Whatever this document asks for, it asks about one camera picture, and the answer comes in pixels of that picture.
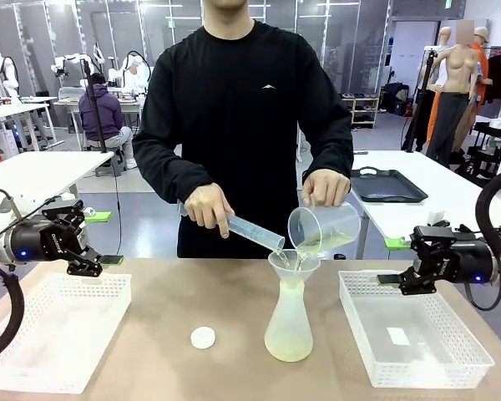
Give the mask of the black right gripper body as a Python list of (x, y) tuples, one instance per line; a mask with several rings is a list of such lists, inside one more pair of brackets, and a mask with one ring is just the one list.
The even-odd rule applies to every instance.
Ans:
[(480, 240), (455, 241), (436, 253), (437, 278), (460, 284), (485, 284), (494, 272), (493, 254)]

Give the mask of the clear plastic beaker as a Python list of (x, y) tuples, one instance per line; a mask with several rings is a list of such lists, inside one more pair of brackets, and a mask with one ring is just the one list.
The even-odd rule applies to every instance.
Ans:
[(339, 206), (298, 207), (287, 222), (291, 244), (301, 256), (317, 255), (354, 242), (361, 230), (356, 208)]

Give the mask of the translucent plastic funnel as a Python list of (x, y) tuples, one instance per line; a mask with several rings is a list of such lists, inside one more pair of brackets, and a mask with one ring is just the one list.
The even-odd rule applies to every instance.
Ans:
[(272, 252), (268, 262), (273, 266), (279, 279), (289, 286), (305, 282), (321, 265), (321, 260), (313, 255), (301, 256), (296, 250)]

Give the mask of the translucent plastic conical flask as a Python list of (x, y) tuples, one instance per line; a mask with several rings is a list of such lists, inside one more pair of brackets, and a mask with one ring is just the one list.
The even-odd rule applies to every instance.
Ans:
[(304, 292), (303, 281), (280, 281), (279, 297), (264, 335), (264, 344), (270, 355), (282, 362), (299, 362), (313, 349)]

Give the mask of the white round flask cap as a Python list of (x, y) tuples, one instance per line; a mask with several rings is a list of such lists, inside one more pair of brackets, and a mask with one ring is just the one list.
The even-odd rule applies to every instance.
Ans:
[(197, 327), (190, 334), (190, 343), (194, 348), (204, 350), (215, 344), (216, 335), (212, 327)]

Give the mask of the clear plastic graduated cylinder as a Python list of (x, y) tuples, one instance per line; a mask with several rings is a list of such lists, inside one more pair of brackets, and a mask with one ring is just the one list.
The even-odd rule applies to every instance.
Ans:
[(239, 216), (228, 214), (226, 219), (228, 228), (231, 232), (247, 240), (253, 241), (272, 252), (279, 253), (285, 245), (284, 236), (280, 236), (254, 223), (246, 221)]

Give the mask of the person's left forearm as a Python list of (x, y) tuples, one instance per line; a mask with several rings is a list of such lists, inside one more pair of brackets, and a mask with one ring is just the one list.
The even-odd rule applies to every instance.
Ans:
[(333, 124), (320, 133), (307, 134), (306, 141), (311, 147), (312, 162), (303, 173), (303, 180), (317, 170), (332, 170), (351, 177), (354, 154), (349, 124)]

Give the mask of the person's right forearm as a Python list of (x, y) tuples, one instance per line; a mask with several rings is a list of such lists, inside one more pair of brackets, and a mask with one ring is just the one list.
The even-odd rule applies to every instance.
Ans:
[(202, 165), (178, 156), (171, 142), (141, 134), (133, 139), (133, 148), (139, 172), (168, 203), (185, 202), (200, 186), (214, 183)]

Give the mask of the person's right hand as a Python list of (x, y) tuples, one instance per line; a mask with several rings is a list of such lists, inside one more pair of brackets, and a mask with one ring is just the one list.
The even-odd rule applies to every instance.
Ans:
[(228, 215), (235, 212), (225, 198), (223, 190), (216, 184), (197, 187), (184, 202), (188, 217), (198, 226), (215, 229), (223, 239), (229, 237)]

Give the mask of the white empty side table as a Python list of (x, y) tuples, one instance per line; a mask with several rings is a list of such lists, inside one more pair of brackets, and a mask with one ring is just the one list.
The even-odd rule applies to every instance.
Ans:
[(0, 189), (22, 213), (70, 192), (88, 173), (114, 154), (95, 151), (30, 151), (0, 162)]

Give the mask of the white table with tray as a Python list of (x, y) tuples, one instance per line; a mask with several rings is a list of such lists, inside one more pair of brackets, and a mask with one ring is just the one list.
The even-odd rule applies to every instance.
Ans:
[(423, 190), (428, 198), (417, 204), (367, 203), (353, 190), (352, 194), (362, 208), (356, 259), (363, 258), (369, 223), (384, 238), (408, 238), (415, 226), (428, 223), (430, 213), (441, 211), (453, 227), (464, 224), (474, 231), (478, 229), (475, 204), (481, 188), (425, 155), (401, 150), (370, 150), (365, 155), (354, 156), (353, 168), (360, 170), (363, 167), (397, 170)]

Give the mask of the black trolley cart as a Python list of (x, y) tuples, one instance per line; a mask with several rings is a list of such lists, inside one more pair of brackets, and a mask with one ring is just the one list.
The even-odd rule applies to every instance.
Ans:
[(484, 187), (496, 176), (501, 162), (501, 129), (490, 127), (489, 122), (477, 122), (473, 131), (477, 133), (476, 140), (455, 173)]

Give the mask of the white perforated plastic basket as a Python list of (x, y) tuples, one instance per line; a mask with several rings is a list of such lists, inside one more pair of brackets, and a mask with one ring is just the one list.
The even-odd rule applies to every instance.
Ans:
[[(339, 297), (375, 388), (473, 389), (495, 362), (444, 298), (404, 296), (377, 271), (340, 271)], [(410, 346), (392, 343), (400, 327)]]
[(131, 275), (49, 273), (0, 354), (0, 390), (81, 394), (131, 302)]

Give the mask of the mannequin in orange clothes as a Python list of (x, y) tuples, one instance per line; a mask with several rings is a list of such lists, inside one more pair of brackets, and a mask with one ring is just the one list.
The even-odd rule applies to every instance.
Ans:
[(493, 84), (493, 80), (488, 77), (489, 65), (483, 46), (488, 43), (489, 33), (486, 27), (477, 27), (474, 29), (474, 42), (472, 48), (478, 55), (478, 77), (476, 86), (476, 102), (480, 108), (484, 102), (486, 89)]

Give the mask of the person in black sweater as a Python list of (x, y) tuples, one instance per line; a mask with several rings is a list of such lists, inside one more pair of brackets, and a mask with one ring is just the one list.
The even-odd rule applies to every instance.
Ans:
[[(301, 35), (256, 21), (248, 0), (203, 0), (203, 8), (201, 28), (159, 56), (138, 135), (171, 142), (202, 165), (233, 216), (285, 235), (304, 205), (306, 135), (351, 126), (350, 112)], [(268, 251), (230, 231), (223, 239), (185, 211), (177, 255), (265, 259)]]

